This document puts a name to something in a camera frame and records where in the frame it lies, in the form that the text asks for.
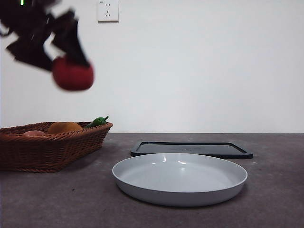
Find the tabletop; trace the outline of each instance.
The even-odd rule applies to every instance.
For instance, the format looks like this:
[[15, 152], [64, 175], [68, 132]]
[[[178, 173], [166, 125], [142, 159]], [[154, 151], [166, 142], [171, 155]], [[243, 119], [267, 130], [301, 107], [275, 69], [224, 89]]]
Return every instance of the tabletop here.
[[[230, 142], [254, 153], [242, 191], [175, 208], [124, 194], [111, 169], [138, 141]], [[109, 133], [103, 147], [56, 173], [0, 172], [0, 228], [302, 228], [304, 134]]]

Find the white plate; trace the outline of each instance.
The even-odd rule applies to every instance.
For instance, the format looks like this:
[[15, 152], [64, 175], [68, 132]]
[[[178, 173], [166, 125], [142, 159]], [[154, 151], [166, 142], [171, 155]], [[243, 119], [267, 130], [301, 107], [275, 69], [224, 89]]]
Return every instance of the white plate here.
[[246, 170], [227, 160], [187, 153], [157, 153], [120, 161], [112, 173], [128, 195], [166, 206], [193, 207], [237, 195]]

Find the green pepper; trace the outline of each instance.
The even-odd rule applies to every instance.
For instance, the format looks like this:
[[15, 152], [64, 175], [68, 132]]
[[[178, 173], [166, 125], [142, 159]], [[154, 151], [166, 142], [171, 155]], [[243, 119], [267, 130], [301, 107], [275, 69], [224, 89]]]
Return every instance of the green pepper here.
[[106, 118], [98, 117], [98, 118], [94, 119], [91, 123], [89, 123], [85, 128], [104, 125], [104, 124], [106, 124], [107, 118], [109, 118], [109, 117], [108, 116]]

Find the wall socket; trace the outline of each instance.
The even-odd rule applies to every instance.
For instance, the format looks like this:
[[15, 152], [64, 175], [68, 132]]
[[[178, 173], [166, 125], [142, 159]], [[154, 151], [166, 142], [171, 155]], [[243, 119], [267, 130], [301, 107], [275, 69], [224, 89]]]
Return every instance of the wall socket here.
[[97, 20], [98, 22], [118, 22], [118, 0], [98, 0]]

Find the woven basket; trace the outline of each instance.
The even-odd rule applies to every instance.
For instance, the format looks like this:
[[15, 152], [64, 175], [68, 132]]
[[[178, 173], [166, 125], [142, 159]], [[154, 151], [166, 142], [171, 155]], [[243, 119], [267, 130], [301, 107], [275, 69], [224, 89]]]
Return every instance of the woven basket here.
[[[0, 170], [28, 172], [56, 172], [71, 162], [102, 147], [103, 140], [113, 126], [98, 127], [59, 134], [23, 135], [38, 130], [47, 132], [53, 122], [0, 129]], [[85, 127], [90, 122], [78, 122]]]

